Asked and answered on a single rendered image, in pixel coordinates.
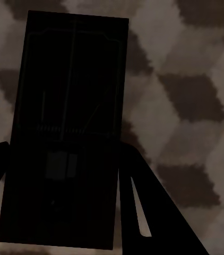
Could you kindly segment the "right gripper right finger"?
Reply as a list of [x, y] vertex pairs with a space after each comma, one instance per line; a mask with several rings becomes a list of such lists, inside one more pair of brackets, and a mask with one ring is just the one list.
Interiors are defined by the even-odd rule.
[[[122, 141], [118, 168], [123, 255], [209, 255], [139, 151]], [[152, 237], [140, 233], [131, 177]]]

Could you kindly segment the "mousetrap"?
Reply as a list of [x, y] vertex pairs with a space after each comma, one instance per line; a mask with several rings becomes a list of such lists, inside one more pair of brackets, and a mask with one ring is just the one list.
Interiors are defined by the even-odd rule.
[[113, 250], [128, 25], [28, 10], [0, 242]]

